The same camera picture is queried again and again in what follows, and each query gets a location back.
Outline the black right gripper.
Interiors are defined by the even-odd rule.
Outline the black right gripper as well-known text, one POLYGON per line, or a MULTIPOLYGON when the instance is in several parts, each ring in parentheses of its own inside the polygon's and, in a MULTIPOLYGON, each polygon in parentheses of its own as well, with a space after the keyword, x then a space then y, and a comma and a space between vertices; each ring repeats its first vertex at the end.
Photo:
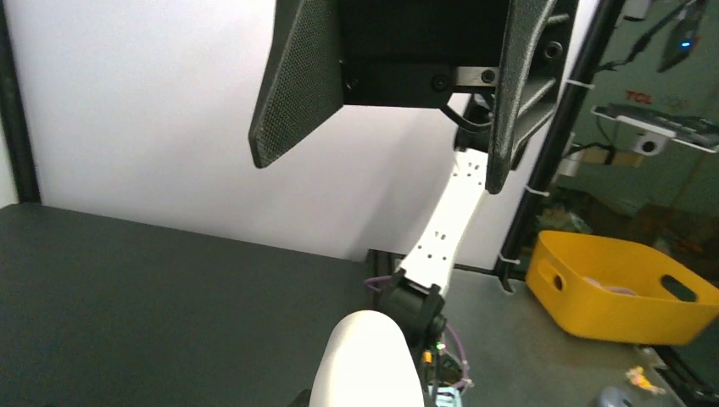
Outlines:
POLYGON ((454 93, 489 87, 485 188, 497 194, 556 110, 577 8, 571 0, 277 1, 248 132, 254 166, 297 146, 343 99, 438 109, 454 93))

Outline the white earbud charging case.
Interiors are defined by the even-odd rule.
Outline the white earbud charging case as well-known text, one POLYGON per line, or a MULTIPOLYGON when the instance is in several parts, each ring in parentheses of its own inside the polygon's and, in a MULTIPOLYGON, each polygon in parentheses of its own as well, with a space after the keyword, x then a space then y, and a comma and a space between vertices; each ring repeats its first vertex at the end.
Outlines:
POLYGON ((423 406, 415 363, 399 326, 361 310, 332 330, 311 388, 310 406, 423 406))

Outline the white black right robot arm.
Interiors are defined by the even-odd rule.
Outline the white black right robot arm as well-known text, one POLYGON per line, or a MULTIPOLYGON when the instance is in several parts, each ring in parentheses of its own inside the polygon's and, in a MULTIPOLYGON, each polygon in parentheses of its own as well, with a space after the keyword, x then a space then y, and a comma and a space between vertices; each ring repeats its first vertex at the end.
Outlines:
POLYGON ((574 1, 279 1, 248 132, 267 167, 348 105, 437 109, 458 127, 454 165, 378 309, 414 356, 445 327, 454 260, 554 114, 574 1))

